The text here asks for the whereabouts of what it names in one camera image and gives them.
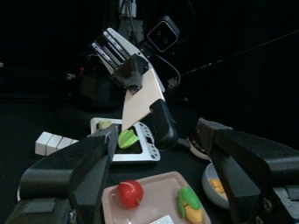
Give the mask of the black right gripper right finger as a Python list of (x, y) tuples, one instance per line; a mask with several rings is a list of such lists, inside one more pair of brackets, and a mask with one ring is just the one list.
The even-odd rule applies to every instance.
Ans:
[(299, 150), (204, 118), (197, 130), (234, 224), (299, 224)]

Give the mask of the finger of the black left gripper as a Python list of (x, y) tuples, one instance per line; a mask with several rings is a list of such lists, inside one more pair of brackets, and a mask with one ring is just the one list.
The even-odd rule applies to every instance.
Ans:
[(143, 75), (149, 70), (149, 61), (134, 54), (111, 75), (111, 80), (133, 95), (143, 88)]

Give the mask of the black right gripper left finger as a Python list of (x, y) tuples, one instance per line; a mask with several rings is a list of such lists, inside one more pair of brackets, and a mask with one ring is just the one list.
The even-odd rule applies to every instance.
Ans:
[(102, 194), (118, 147), (117, 124), (45, 157), (21, 182), (26, 224), (105, 224)]

